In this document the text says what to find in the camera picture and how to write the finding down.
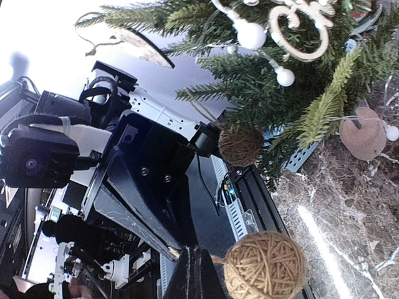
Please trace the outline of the white ball string lights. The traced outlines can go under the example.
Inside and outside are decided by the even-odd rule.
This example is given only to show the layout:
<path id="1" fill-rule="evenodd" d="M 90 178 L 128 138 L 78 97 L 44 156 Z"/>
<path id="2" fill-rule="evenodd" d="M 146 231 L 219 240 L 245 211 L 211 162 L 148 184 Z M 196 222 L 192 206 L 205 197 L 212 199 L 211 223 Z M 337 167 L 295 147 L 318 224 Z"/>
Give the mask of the white ball string lights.
<path id="1" fill-rule="evenodd" d="M 214 6 L 232 21 L 239 45 L 266 59 L 274 69 L 278 84 L 289 88 L 295 99 L 307 100 L 309 105 L 330 83 L 339 60 L 356 45 L 361 45 L 363 50 L 346 87 L 344 111 L 398 63 L 398 47 L 392 44 L 393 35 L 398 30 L 397 6 L 393 6 L 386 16 L 374 14 L 359 25 L 347 13 L 337 10 L 329 48 L 323 56 L 311 62 L 286 57 L 268 36 L 265 26 L 249 22 L 234 8 L 219 1 L 215 1 Z"/>

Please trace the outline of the twine ball ornament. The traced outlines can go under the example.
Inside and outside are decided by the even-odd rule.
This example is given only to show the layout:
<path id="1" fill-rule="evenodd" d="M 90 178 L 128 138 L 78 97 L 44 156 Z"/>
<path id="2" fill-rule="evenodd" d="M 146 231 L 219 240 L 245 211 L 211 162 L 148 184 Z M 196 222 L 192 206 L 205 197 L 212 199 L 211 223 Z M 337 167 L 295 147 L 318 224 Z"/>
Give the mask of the twine ball ornament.
<path id="1" fill-rule="evenodd" d="M 233 166 L 246 167 L 254 164 L 264 149 L 263 134 L 249 125 L 229 125 L 215 118 L 197 100 L 191 106 L 207 123 L 195 125 L 195 134 L 189 145 L 200 156 L 217 156 Z"/>
<path id="2" fill-rule="evenodd" d="M 245 235 L 224 258 L 212 255 L 211 260 L 223 266 L 231 298 L 294 298 L 307 282 L 300 247 L 275 231 Z"/>

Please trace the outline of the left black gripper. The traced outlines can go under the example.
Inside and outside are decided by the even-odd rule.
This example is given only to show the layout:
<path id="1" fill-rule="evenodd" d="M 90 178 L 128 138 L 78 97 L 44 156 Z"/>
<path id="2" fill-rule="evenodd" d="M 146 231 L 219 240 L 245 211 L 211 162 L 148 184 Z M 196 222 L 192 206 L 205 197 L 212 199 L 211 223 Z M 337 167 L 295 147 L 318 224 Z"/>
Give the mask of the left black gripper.
<path id="1" fill-rule="evenodd" d="M 86 192 L 85 220 L 108 219 L 176 260 L 196 242 L 186 175 L 194 156 L 181 134 L 124 113 Z"/>

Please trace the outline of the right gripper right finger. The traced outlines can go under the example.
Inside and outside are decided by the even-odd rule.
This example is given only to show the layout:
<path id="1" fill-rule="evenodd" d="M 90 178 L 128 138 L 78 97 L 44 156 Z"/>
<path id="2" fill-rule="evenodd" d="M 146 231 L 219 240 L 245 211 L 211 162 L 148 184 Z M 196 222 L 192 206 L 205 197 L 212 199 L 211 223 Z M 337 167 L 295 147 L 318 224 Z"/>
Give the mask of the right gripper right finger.
<path id="1" fill-rule="evenodd" d="M 201 247 L 195 248 L 195 298 L 227 299 L 211 256 Z"/>

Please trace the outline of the gold merry christmas sign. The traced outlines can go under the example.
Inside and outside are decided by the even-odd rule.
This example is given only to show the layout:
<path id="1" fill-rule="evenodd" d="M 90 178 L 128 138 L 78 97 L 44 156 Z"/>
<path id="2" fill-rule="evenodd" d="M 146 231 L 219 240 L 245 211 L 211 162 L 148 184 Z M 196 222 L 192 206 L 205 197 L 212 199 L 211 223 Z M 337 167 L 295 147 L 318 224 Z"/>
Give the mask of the gold merry christmas sign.
<path id="1" fill-rule="evenodd" d="M 243 5 L 245 15 L 265 25 L 286 57 L 311 62 L 329 48 L 335 1 L 244 1 Z"/>

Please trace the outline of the small green christmas tree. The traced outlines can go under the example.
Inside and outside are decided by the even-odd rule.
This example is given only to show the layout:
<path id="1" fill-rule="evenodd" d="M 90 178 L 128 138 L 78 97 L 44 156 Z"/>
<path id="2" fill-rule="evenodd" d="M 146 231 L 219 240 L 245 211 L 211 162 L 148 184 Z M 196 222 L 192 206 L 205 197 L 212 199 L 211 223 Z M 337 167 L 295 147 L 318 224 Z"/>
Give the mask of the small green christmas tree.
<path id="1" fill-rule="evenodd" d="M 104 5 L 75 23 L 123 34 L 180 36 L 168 56 L 190 55 L 212 83 L 178 100 L 229 102 L 219 150 L 254 164 L 275 187 L 295 150 L 338 129 L 374 83 L 398 69 L 397 1 L 156 1 Z"/>

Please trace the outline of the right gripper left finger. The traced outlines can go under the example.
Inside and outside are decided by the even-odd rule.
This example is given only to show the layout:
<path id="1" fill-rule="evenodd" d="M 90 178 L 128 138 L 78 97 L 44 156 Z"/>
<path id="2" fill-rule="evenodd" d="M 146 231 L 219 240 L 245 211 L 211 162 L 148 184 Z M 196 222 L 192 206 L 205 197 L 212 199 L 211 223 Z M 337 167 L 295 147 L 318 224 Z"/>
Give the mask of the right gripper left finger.
<path id="1" fill-rule="evenodd" d="M 180 252 L 164 299 L 190 299 L 195 297 L 195 248 L 187 247 Z"/>

